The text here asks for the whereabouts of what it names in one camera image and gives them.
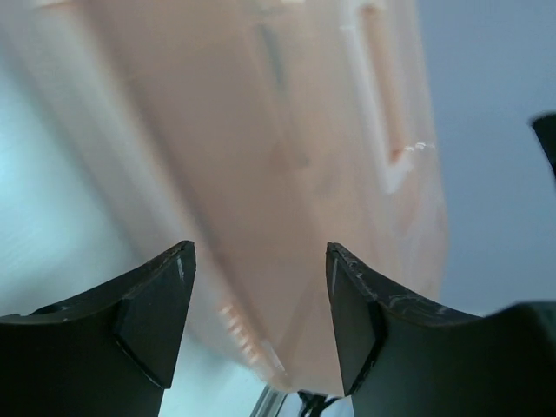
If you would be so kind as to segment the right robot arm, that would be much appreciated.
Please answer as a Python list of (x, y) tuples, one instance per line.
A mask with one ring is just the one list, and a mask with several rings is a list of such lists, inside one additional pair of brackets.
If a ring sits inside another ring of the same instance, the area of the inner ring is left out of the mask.
[(556, 114), (550, 112), (537, 116), (532, 120), (531, 127), (552, 168), (553, 176), (556, 176)]

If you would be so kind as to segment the pink plastic toolbox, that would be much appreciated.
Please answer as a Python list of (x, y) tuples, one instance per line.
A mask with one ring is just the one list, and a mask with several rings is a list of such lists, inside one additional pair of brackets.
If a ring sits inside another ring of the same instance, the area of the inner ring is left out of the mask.
[(35, 1), (47, 50), (208, 272), (197, 331), (272, 387), (346, 395), (339, 242), (434, 298), (444, 195), (414, 1)]

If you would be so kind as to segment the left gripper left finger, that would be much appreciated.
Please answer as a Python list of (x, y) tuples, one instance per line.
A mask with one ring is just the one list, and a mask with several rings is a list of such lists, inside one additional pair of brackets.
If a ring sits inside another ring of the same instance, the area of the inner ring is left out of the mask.
[(184, 241), (79, 295), (3, 316), (2, 415), (158, 415), (195, 271), (195, 246)]

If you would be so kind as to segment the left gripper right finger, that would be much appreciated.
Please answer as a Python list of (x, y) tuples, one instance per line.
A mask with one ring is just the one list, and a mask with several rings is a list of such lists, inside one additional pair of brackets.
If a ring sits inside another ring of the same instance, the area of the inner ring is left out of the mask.
[(553, 302), (466, 314), (388, 279), (338, 243), (327, 246), (326, 277), (355, 415), (554, 415)]

